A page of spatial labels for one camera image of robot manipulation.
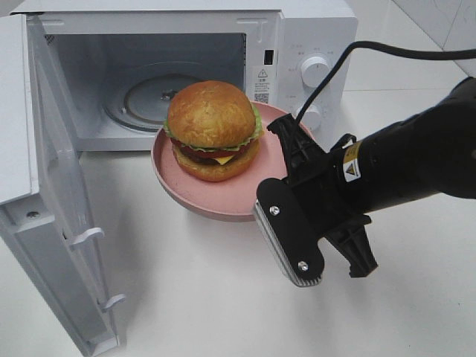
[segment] sticker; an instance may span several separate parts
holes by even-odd
[[[345,151],[342,170],[344,171],[346,182],[351,182],[361,177],[360,169],[358,168],[358,148],[360,144],[361,141],[358,141]]]
[[[274,88],[274,66],[256,65],[253,67],[253,100],[269,103]]]

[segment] green lettuce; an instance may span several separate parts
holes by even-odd
[[[256,121],[256,126],[254,127],[253,135],[250,136],[249,138],[247,138],[247,139],[246,139],[245,141],[243,141],[242,143],[239,143],[239,144],[236,145],[235,147],[220,147],[220,148],[213,148],[213,147],[194,147],[193,145],[186,145],[186,144],[183,144],[183,143],[182,143],[182,146],[183,146],[183,147],[189,147],[189,148],[191,148],[192,150],[195,150],[195,151],[203,151],[203,152],[213,152],[213,151],[217,151],[217,150],[239,151],[239,148],[242,147],[243,145],[247,145],[247,144],[249,144],[252,140],[259,138],[259,136],[261,135],[261,131],[263,130],[263,125],[261,124],[261,115],[260,115],[260,112],[258,111],[258,109],[256,108],[256,106],[253,105],[253,103],[251,104],[251,106],[253,107],[253,113],[254,113],[254,119],[255,119],[255,121]],[[172,132],[170,131],[169,126],[167,125],[167,121],[165,121],[163,129],[164,129],[164,131],[165,131],[165,134],[166,134],[169,138],[178,140],[176,137],[173,136]]]

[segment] burger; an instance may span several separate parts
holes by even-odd
[[[260,150],[260,113],[237,87],[216,80],[194,83],[172,99],[164,130],[178,165],[205,181],[247,170]]]

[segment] table surface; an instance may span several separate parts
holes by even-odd
[[[352,0],[358,39],[437,46],[391,1]],[[443,99],[465,74],[357,50],[329,148]],[[294,287],[255,222],[206,219],[173,201],[146,152],[82,157],[121,347],[104,356],[474,356],[475,202],[436,195],[372,213],[379,267],[348,277],[327,242],[319,286]],[[0,240],[0,354],[78,357],[71,339]]]

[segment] bottom bun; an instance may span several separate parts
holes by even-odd
[[[173,155],[178,165],[192,176],[204,181],[224,181],[239,175],[251,165],[251,162],[260,151],[260,141],[255,140],[250,147],[239,157],[232,159],[225,165],[203,165],[197,164],[181,153],[180,149],[173,145]]]

